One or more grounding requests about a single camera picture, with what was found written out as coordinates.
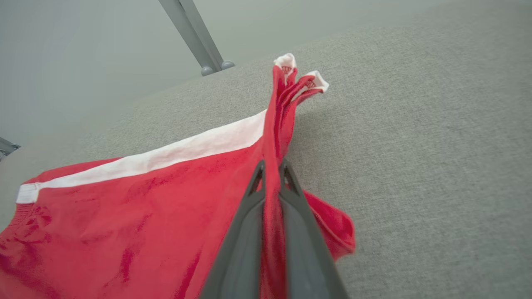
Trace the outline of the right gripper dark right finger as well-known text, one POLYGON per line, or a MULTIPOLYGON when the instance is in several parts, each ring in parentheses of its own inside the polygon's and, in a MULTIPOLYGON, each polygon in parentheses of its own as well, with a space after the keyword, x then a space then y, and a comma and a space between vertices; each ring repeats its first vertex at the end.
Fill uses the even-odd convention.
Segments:
POLYGON ((348 299, 332 255, 291 164, 279 167, 289 299, 348 299))

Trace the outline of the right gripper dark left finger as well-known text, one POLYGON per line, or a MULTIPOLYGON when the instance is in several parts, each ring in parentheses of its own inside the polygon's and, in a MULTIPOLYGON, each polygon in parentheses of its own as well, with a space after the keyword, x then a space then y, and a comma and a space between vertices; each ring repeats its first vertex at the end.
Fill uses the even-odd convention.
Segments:
POLYGON ((203 285, 201 299, 258 299, 264 225, 264 161, 259 161, 203 285))

